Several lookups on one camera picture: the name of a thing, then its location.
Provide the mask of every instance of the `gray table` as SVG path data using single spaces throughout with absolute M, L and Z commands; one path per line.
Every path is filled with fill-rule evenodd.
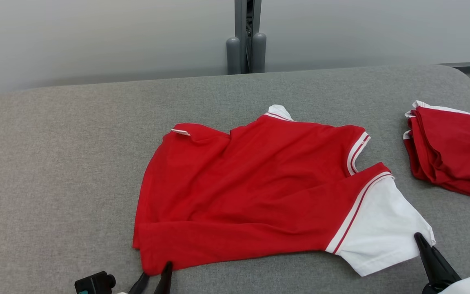
M 410 173 L 401 135 L 415 99 L 470 112 L 470 80 L 438 65 L 362 67 L 0 95 L 0 293 L 74 293 L 76 279 L 101 270 L 127 291 L 141 273 L 131 248 L 140 183 L 162 136 L 180 122 L 228 131 L 271 104 L 295 120 L 366 128 L 358 169 L 384 162 L 442 254 L 470 276 L 470 197 Z M 418 293 L 426 282 L 418 258 L 361 278 L 312 252 L 180 270 L 172 293 Z

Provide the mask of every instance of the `folded clothing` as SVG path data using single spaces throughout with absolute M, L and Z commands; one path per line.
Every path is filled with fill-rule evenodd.
M 421 101 L 403 134 L 414 177 L 470 196 L 470 113 Z
M 433 245 L 432 229 L 382 163 L 357 170 L 369 139 L 356 125 L 293 121 L 279 105 L 229 134 L 176 125 L 142 180 L 142 269 L 320 250 L 365 276 L 418 256 L 413 234 Z

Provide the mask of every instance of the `black clamp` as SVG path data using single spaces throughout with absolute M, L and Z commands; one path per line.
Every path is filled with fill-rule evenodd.
M 170 294 L 172 270 L 172 262 L 167 262 L 153 294 Z M 149 279 L 150 277 L 143 272 L 128 293 L 142 294 L 148 286 Z M 112 288 L 115 287 L 115 278 L 106 272 L 98 272 L 95 275 L 76 281 L 74 286 L 77 294 L 112 294 Z
M 461 278 L 434 246 L 430 246 L 420 233 L 415 234 L 416 245 L 420 250 L 420 258 L 426 270 L 429 283 L 423 288 L 422 294 L 442 292 L 452 283 Z

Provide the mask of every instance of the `white sleeve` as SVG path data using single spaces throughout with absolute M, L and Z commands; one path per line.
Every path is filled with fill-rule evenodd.
M 336 255 L 366 276 L 419 255 L 414 234 L 435 245 L 431 226 L 407 202 L 393 178 L 378 181 L 364 195 Z

